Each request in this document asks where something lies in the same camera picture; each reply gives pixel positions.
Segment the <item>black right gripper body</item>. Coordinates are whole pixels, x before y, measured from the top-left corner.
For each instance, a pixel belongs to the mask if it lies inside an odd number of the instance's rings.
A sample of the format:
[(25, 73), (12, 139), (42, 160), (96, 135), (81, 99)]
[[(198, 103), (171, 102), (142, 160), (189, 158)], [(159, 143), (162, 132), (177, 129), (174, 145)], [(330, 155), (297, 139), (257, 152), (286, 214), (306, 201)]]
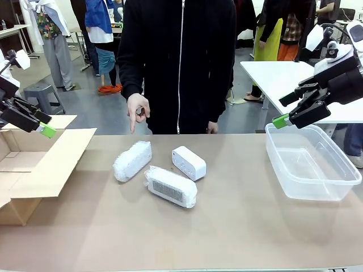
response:
[(346, 56), (329, 63), (327, 59), (314, 66), (314, 79), (326, 88), (327, 105), (340, 103), (346, 105), (362, 98), (362, 74), (355, 56)]

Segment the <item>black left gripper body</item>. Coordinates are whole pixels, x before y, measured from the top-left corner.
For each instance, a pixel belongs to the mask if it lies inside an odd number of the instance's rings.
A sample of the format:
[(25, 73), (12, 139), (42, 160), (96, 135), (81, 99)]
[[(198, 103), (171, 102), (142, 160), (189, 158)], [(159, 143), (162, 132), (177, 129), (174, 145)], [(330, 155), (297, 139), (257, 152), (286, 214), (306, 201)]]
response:
[(1, 112), (12, 106), (12, 99), (19, 89), (19, 82), (9, 81), (1, 77)]

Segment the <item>person's right hand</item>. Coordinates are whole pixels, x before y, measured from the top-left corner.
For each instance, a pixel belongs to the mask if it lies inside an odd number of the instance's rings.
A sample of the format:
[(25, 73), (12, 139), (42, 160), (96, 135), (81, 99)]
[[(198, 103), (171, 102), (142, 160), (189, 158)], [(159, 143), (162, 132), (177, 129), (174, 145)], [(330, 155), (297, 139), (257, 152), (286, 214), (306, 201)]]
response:
[(150, 117), (149, 101), (139, 93), (128, 97), (128, 116), (130, 118), (130, 131), (134, 133), (136, 123), (142, 123)]

